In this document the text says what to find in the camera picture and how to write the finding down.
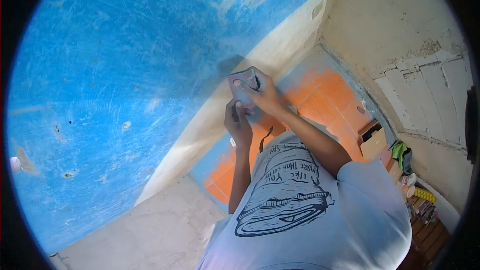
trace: scratched paint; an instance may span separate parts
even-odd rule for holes
[[[42,248],[55,253],[131,208],[232,70],[222,61],[247,56],[305,1],[42,0],[7,118],[10,157],[22,147],[37,172],[14,180]]]

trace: coffee cup illustration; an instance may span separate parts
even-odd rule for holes
[[[330,193],[321,188],[318,165],[308,149],[296,143],[277,144],[276,148],[237,216],[237,237],[287,231],[321,217],[327,210]]]

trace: finger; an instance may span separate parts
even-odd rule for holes
[[[255,72],[255,76],[258,81],[258,91],[264,91],[270,76],[263,73],[261,70],[257,69],[256,67],[252,66],[250,68],[253,69],[253,71]]]
[[[245,115],[247,115],[247,116],[252,116],[254,114],[254,111],[252,111],[249,108],[245,108],[243,110],[245,111]]]
[[[235,100],[233,98],[225,106],[225,121],[223,125],[227,126],[228,123],[233,121],[233,110],[234,110]]]
[[[235,103],[235,108],[237,110],[239,122],[243,123],[244,121],[247,121],[247,118],[245,117],[245,107],[243,106],[243,103],[241,101],[237,101]]]
[[[258,69],[257,67],[250,67],[250,69],[252,69],[254,72],[255,72],[255,75],[259,78],[259,79],[264,79],[266,80],[268,78],[268,75],[263,73],[260,69]]]
[[[244,83],[243,81],[241,81],[240,79],[236,79],[233,81],[233,85],[237,88],[240,88],[242,89],[243,91],[245,91],[247,94],[249,95],[252,95],[252,94],[256,94],[257,91],[255,91],[254,89],[252,89],[250,86],[248,86],[246,83]]]

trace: sandpaper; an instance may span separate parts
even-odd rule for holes
[[[248,68],[247,70],[240,71],[237,73],[233,73],[228,75],[228,84],[230,85],[230,89],[232,91],[233,99],[235,101],[241,101],[244,107],[251,109],[256,104],[252,101],[252,99],[248,96],[248,94],[242,90],[241,87],[237,87],[233,84],[233,81],[240,80],[243,81],[247,86],[258,91],[258,80],[255,76],[255,71],[252,68]]]

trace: beige wall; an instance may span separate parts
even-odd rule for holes
[[[471,76],[465,44],[448,6],[443,0],[329,4],[319,28],[320,43],[345,62],[398,138],[412,148],[414,171],[461,213],[472,169],[462,138],[463,96]],[[449,94],[446,99],[439,98],[443,91]]]

